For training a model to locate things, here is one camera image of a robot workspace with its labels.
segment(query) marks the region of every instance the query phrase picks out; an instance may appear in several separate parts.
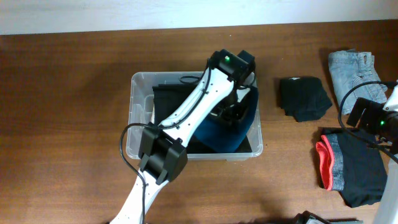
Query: white background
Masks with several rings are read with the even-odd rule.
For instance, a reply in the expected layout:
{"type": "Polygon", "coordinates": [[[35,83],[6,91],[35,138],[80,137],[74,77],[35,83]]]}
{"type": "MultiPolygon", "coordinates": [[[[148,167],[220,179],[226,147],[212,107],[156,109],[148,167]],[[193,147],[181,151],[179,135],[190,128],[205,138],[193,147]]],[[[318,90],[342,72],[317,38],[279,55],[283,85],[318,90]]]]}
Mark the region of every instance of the white background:
{"type": "Polygon", "coordinates": [[[0,0],[0,34],[397,18],[398,0],[0,0]]]}

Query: blue fabric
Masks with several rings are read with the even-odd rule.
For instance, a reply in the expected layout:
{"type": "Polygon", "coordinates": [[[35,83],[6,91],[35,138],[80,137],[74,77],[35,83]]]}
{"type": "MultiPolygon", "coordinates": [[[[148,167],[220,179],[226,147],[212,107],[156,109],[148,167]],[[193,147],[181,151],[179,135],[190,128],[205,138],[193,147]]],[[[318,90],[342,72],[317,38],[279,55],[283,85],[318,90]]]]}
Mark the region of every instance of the blue fabric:
{"type": "Polygon", "coordinates": [[[246,133],[249,131],[256,115],[259,99],[258,89],[251,87],[248,94],[248,112],[240,123],[225,126],[213,119],[206,118],[193,135],[218,153],[234,152],[246,137],[246,133]]]}
{"type": "MultiPolygon", "coordinates": [[[[356,52],[342,50],[329,55],[329,71],[335,89],[337,102],[340,105],[345,94],[354,86],[364,82],[380,81],[379,75],[374,69],[374,56],[371,52],[356,52]]],[[[387,101],[384,85],[366,85],[358,88],[350,94],[343,106],[343,114],[351,113],[356,99],[359,97],[378,103],[387,101]]]]}

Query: light blue denim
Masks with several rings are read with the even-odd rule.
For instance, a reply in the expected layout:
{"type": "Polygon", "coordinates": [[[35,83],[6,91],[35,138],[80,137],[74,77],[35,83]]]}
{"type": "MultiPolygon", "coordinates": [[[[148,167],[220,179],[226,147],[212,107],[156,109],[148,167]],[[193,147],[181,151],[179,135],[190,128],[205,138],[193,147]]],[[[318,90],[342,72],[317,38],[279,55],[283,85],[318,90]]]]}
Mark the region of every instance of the light blue denim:
{"type": "MultiPolygon", "coordinates": [[[[329,71],[339,106],[345,94],[354,86],[364,82],[380,81],[379,75],[374,69],[374,56],[371,52],[356,52],[353,49],[331,53],[329,55],[329,71]]],[[[387,91],[387,87],[378,84],[358,88],[344,102],[343,114],[351,113],[356,99],[359,97],[385,103],[387,101],[385,91],[387,91]]]]}

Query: brown wooden surface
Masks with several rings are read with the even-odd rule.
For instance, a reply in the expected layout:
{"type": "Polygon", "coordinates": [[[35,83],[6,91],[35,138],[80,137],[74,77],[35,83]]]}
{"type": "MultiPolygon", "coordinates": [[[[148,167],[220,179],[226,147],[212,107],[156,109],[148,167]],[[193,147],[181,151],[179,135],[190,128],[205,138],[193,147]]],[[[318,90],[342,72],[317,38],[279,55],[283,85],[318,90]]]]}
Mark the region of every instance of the brown wooden surface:
{"type": "Polygon", "coordinates": [[[372,52],[381,79],[397,79],[398,21],[0,36],[0,222],[110,221],[136,179],[118,152],[132,75],[199,71],[222,48],[256,56],[264,151],[189,162],[147,221],[237,223],[309,210],[371,223],[378,204],[351,209],[318,186],[314,144],[320,127],[338,126],[336,106],[296,123],[276,93],[278,79],[311,75],[334,99],[327,55],[343,48],[372,52]]]}

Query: dark blue folded garment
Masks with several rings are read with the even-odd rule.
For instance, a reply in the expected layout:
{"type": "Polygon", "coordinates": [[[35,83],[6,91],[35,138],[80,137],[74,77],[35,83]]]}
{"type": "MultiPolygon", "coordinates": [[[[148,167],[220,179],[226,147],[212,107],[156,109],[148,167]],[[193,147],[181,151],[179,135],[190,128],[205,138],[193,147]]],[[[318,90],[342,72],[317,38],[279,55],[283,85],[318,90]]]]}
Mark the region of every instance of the dark blue folded garment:
{"type": "Polygon", "coordinates": [[[250,129],[256,115],[259,92],[256,87],[251,87],[247,96],[248,111],[239,122],[231,126],[224,125],[208,117],[202,121],[193,135],[204,145],[218,153],[230,153],[242,143],[250,129]]]}

